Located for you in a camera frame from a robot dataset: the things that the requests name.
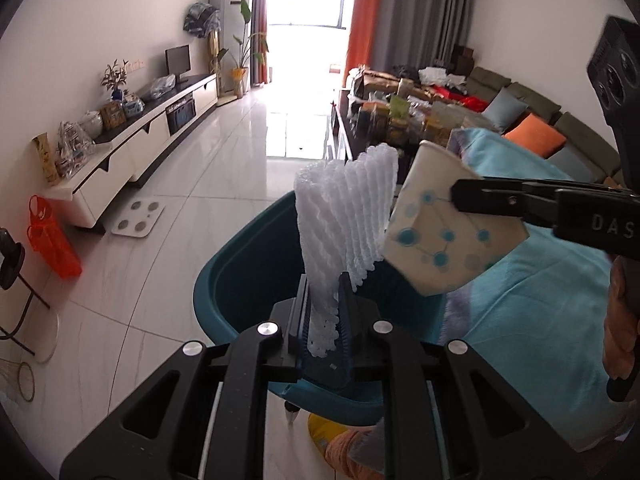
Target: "white tv cabinet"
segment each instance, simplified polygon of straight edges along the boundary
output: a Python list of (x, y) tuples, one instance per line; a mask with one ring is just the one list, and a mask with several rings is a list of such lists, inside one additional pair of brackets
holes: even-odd
[[(169, 134), (166, 109), (193, 93), (196, 115)], [(80, 228), (104, 232), (100, 216), (127, 182), (142, 187), (162, 161), (184, 140), (218, 101), (216, 75), (195, 75), (145, 106), (142, 115), (103, 133), (97, 153), (73, 177), (42, 191), (56, 216)]]

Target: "box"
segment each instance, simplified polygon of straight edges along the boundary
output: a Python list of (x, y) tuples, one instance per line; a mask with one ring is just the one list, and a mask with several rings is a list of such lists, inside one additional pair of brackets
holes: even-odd
[(456, 60), (456, 66), (453, 69), (453, 73), (455, 75), (463, 75), (465, 77), (469, 77), (475, 66), (476, 62), (473, 60), (473, 58), (460, 56)]
[(468, 46), (456, 45), (453, 47), (453, 56), (452, 59), (455, 61), (458, 57), (473, 57), (474, 50), (469, 48)]

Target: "teal plastic basin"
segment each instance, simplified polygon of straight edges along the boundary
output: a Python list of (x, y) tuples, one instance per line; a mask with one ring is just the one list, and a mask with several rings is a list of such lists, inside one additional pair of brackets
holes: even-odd
[[(295, 297), (304, 273), (293, 192), (246, 225), (200, 271), (193, 290), (196, 318), (216, 344), (269, 319), (273, 305)], [(378, 304), (380, 314), (419, 340), (440, 336), (445, 297), (420, 296), (392, 266), (376, 264), (357, 295)], [(307, 380), (270, 383), (279, 397), (329, 420), (370, 426), (383, 416), (380, 383), (350, 383), (332, 391)]]

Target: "orange curtain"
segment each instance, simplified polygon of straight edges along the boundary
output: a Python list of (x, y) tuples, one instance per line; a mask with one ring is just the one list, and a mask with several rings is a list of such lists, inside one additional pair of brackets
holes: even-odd
[(342, 84), (347, 81), (349, 70), (361, 64), (368, 64), (373, 50), (380, 0), (354, 0), (351, 32), (344, 63)]

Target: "green plant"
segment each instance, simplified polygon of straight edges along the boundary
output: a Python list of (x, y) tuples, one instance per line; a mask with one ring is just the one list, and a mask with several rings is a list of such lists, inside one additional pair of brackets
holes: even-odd
[[(269, 45), (267, 44), (267, 35), (264, 32), (254, 32), (253, 34), (249, 34), (247, 36), (247, 28), (249, 26), (249, 22), (251, 22), (251, 9), (249, 8), (249, 4), (246, 0), (240, 0), (240, 13), (242, 14), (242, 19), (244, 20), (244, 33), (242, 34), (242, 40), (234, 35), (234, 39), (238, 42), (239, 47), (239, 57), (236, 57), (229, 52), (229, 55), (234, 59), (236, 66), (238, 68), (247, 68), (247, 64), (249, 63), (249, 59), (253, 56), (258, 60), (258, 63), (265, 64), (266, 58), (264, 53), (269, 51)], [(253, 38), (258, 39), (258, 44), (260, 44), (263, 52), (254, 52), (251, 53), (251, 41)], [(218, 61), (220, 61), (226, 52), (222, 54), (222, 50), (220, 54), (218, 54)]]
[(120, 85), (127, 84), (127, 71), (125, 69), (127, 63), (128, 62), (123, 59), (122, 65), (119, 65), (116, 59), (113, 62), (113, 66), (108, 64), (104, 70), (104, 77), (100, 85), (106, 86), (108, 90), (117, 90)]

